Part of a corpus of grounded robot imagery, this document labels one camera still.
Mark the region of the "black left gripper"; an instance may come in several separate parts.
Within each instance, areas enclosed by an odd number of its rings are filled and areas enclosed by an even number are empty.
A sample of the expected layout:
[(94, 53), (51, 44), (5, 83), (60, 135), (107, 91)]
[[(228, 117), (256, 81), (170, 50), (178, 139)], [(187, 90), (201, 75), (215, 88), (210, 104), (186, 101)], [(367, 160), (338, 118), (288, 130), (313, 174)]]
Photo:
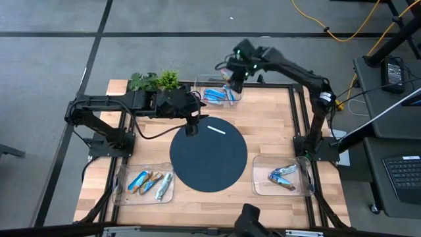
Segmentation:
[(154, 118), (201, 120), (209, 115), (200, 115), (200, 107), (206, 107), (194, 93), (186, 89), (159, 90), (155, 100)]

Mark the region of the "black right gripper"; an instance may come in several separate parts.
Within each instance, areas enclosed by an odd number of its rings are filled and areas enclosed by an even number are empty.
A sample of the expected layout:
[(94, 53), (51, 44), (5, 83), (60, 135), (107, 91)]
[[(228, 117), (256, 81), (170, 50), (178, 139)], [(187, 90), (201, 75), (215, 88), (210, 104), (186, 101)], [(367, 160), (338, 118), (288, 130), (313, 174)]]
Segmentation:
[(228, 70), (232, 72), (230, 89), (236, 93), (242, 93), (244, 82), (248, 77), (255, 75), (255, 66), (253, 64), (235, 57), (228, 59)]

